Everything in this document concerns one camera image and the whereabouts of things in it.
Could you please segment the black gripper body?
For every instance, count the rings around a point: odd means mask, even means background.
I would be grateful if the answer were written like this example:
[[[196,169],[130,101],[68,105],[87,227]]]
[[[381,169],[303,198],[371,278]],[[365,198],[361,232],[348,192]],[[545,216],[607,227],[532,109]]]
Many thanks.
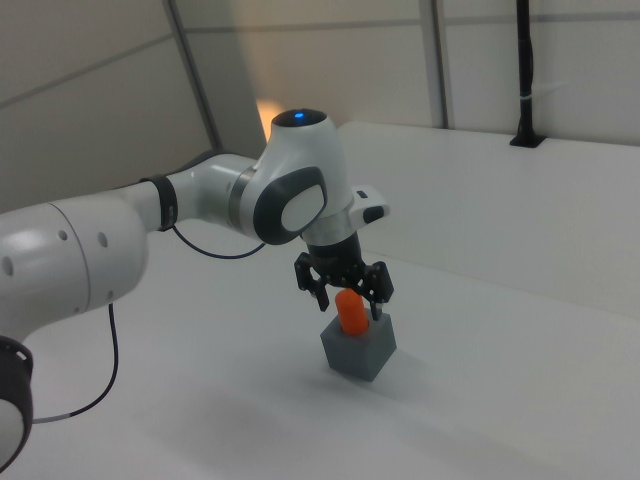
[[[331,286],[357,285],[365,276],[357,233],[332,245],[308,245],[308,253],[313,269]]]

